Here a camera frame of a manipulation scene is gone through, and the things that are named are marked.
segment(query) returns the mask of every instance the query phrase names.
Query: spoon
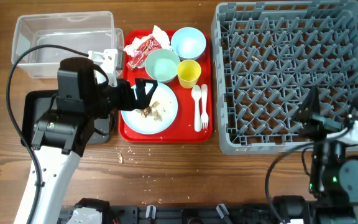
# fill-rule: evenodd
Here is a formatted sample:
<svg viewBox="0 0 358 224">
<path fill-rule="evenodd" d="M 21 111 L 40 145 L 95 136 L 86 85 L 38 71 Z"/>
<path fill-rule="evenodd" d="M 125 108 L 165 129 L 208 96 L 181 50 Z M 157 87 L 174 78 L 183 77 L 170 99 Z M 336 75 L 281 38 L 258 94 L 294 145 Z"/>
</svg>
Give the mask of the spoon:
<svg viewBox="0 0 358 224">
<path fill-rule="evenodd" d="M 191 90 L 191 97 L 193 97 L 195 101 L 194 130 L 196 132 L 200 132 L 201 131 L 201 116 L 200 116 L 201 88 L 198 85 L 195 85 Z"/>
</svg>

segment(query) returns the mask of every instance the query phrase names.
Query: red tray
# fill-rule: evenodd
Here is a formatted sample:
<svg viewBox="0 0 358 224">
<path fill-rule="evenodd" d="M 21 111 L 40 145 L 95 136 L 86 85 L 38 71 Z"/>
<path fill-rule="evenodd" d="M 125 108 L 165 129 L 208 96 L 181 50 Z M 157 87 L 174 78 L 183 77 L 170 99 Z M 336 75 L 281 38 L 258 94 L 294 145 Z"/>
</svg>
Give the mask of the red tray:
<svg viewBox="0 0 358 224">
<path fill-rule="evenodd" d="M 165 31 L 169 38 L 176 32 L 175 30 Z M 151 34 L 151 30 L 135 30 L 129 33 L 125 38 L 125 45 L 131 44 L 135 37 L 141 38 Z M 119 116 L 118 130 L 119 134 L 129 142 L 202 142 L 207 140 L 212 134 L 212 77 L 211 77 L 211 47 L 209 38 L 206 38 L 206 49 L 204 53 L 197 59 L 201 65 L 201 76 L 197 81 L 197 85 L 201 87 L 202 84 L 208 85 L 208 100 L 207 113 L 209 116 L 209 123 L 207 129 L 202 129 L 200 132 L 194 130 L 194 100 L 191 97 L 191 89 L 185 89 L 179 84 L 178 78 L 166 83 L 175 93 L 178 99 L 178 114 L 171 126 L 166 130 L 157 134 L 139 134 L 129 128 L 122 119 L 121 113 Z M 150 78 L 144 68 L 135 68 L 132 71 L 124 67 L 122 77 L 128 80 L 132 85 L 135 85 L 135 78 Z"/>
</svg>

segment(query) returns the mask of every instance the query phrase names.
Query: gray dish rack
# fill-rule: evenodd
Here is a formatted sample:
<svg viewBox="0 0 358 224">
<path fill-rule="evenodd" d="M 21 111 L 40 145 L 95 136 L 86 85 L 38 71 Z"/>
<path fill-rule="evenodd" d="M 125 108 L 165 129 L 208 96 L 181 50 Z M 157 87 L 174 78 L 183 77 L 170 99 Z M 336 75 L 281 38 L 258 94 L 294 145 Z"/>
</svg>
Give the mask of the gray dish rack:
<svg viewBox="0 0 358 224">
<path fill-rule="evenodd" d="M 211 33 L 225 154 L 276 154 L 307 141 L 290 118 L 313 85 L 327 117 L 358 100 L 357 1 L 221 3 Z"/>
</svg>

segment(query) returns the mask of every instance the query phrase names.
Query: wooden surface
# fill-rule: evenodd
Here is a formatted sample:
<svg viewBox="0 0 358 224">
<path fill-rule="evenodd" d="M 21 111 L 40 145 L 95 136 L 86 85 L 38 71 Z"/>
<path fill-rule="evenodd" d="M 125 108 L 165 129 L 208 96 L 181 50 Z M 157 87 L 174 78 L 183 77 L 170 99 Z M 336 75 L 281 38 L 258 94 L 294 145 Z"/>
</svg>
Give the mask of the wooden surface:
<svg viewBox="0 0 358 224">
<path fill-rule="evenodd" d="M 213 13 L 218 3 L 84 3 L 76 0 L 19 2 L 11 4 L 10 1 L 0 0 L 0 223 L 13 222 L 30 168 L 30 157 L 20 145 L 8 117 L 5 101 L 6 80 L 11 68 L 12 36 L 17 18 L 26 14 L 111 11 L 114 25 L 121 28 L 124 35 L 136 29 L 152 29 L 154 24 L 162 29 L 193 26 L 210 35 Z M 17 122 L 22 122 L 24 98 L 28 92 L 56 88 L 56 80 L 34 80 L 17 70 L 11 90 Z M 117 159 L 117 153 L 121 151 L 125 158 L 123 164 L 119 164 Z M 143 206 L 142 202 L 159 206 L 265 202 L 264 179 L 273 158 L 225 156 L 219 150 L 216 132 L 202 144 L 130 144 L 115 129 L 108 143 L 86 148 L 80 166 L 68 186 L 64 205 L 74 205 L 83 197 L 108 200 L 111 205 L 137 206 Z M 272 195 L 303 195 L 311 199 L 307 191 L 308 177 L 303 173 L 300 154 L 294 154 L 281 162 L 274 170 L 270 184 Z"/>
</svg>

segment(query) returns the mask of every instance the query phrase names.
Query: fork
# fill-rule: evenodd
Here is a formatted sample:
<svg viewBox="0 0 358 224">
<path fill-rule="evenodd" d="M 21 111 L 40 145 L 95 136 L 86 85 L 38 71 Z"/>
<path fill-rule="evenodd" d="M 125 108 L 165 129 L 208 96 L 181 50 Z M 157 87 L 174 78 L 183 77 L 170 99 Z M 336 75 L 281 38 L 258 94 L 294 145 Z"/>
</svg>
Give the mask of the fork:
<svg viewBox="0 0 358 224">
<path fill-rule="evenodd" d="M 208 86 L 203 84 L 201 86 L 201 101 L 203 103 L 203 113 L 201 114 L 201 128 L 207 129 L 208 128 L 208 114 L 206 114 L 206 99 L 208 95 Z"/>
</svg>

